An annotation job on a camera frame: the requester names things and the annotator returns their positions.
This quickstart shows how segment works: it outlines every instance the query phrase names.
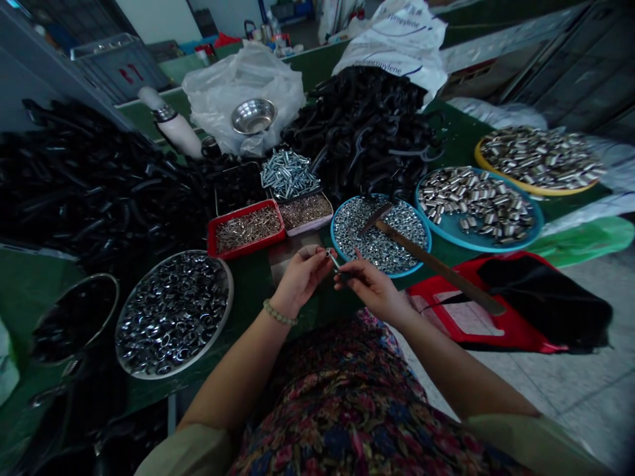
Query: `yellow plastic tray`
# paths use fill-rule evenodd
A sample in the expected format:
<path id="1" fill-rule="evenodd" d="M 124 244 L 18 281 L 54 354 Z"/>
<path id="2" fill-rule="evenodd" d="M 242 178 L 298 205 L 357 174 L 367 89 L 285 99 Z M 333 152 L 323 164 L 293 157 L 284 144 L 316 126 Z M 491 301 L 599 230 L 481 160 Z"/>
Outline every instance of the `yellow plastic tray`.
<path id="1" fill-rule="evenodd" d="M 505 177 L 507 180 L 510 180 L 512 183 L 516 184 L 523 190 L 534 195 L 545 195 L 545 196 L 575 195 L 577 193 L 584 192 L 585 190 L 589 190 L 592 186 L 596 185 L 599 182 L 599 180 L 596 180 L 595 182 L 592 182 L 590 185 L 587 185 L 586 187 L 574 188 L 573 190 L 569 190 L 569 189 L 560 190 L 556 188 L 543 188 L 543 187 L 530 185 L 528 183 L 521 182 L 519 180 L 516 180 L 513 177 L 510 177 L 509 175 L 502 173 L 498 169 L 494 169 L 494 167 L 491 166 L 491 164 L 487 161 L 487 159 L 483 157 L 483 154 L 481 154 L 481 144 L 483 144 L 483 139 L 481 139 L 479 143 L 476 144 L 476 148 L 474 149 L 474 158 L 476 159 L 476 163 L 481 168 L 490 172 L 494 172 L 495 174 L 500 175 L 501 177 Z"/>

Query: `person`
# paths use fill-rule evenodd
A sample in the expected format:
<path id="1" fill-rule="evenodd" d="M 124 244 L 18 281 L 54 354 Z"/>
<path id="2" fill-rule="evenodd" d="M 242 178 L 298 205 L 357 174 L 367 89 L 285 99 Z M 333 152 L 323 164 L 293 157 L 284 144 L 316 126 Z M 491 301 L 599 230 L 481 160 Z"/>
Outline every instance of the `person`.
<path id="1" fill-rule="evenodd" d="M 270 301 L 203 383 L 176 432 L 136 475 L 600 474 L 554 422 L 424 319 L 368 261 L 344 264 L 366 305 L 283 345 L 333 270 L 298 251 Z M 390 325 L 461 423 L 434 409 Z"/>

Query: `sleeve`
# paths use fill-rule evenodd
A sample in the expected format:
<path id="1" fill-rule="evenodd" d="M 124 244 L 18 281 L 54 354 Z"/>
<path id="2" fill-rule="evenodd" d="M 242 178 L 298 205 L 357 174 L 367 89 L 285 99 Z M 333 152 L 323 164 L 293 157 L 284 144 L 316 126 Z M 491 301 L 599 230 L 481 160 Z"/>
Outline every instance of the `sleeve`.
<path id="1" fill-rule="evenodd" d="M 606 475 L 611 472 L 544 415 L 480 415 L 463 426 L 483 441 L 545 476 Z"/>
<path id="2" fill-rule="evenodd" d="M 154 448 L 135 476 L 224 475 L 232 456 L 232 443 L 225 430 L 193 424 Z"/>

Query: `white thermos bottle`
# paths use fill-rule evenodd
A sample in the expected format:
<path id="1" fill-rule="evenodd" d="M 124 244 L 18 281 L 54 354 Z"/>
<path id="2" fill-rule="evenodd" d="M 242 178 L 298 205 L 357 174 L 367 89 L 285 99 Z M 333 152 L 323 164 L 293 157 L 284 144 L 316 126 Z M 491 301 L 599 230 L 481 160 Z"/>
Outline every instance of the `white thermos bottle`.
<path id="1" fill-rule="evenodd" d="M 187 120 L 167 104 L 156 89 L 144 86 L 139 90 L 139 99 L 154 114 L 155 125 L 163 137 L 183 155 L 202 159 L 200 139 Z"/>

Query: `floral skirt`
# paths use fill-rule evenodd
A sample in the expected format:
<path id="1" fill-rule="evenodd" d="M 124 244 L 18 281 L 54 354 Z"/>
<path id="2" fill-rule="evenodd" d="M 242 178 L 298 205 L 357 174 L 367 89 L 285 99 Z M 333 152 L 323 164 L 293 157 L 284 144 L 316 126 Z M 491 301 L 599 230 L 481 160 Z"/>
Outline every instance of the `floral skirt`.
<path id="1" fill-rule="evenodd" d="M 281 350 L 230 473 L 528 470 L 429 406 L 389 328 L 360 311 Z"/>

